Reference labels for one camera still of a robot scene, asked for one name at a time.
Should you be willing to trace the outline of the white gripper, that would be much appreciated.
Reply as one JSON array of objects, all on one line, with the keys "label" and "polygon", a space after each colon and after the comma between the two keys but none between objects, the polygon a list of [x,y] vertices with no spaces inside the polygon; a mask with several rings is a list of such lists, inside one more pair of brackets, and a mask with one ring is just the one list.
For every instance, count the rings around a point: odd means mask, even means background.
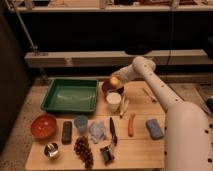
[{"label": "white gripper", "polygon": [[134,80],[137,77],[137,73],[134,71],[132,65],[128,65],[112,73],[111,77],[112,76],[115,76],[119,79],[120,81],[119,85],[124,85]]}]

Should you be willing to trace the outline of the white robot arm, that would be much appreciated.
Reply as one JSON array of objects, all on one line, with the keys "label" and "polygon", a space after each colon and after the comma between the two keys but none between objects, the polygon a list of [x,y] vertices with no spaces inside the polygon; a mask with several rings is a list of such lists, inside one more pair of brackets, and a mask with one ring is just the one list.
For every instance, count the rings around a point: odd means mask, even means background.
[{"label": "white robot arm", "polygon": [[213,171],[209,122],[196,104],[183,100],[155,73],[156,64],[137,56],[112,73],[117,87],[142,77],[165,111],[164,171]]}]

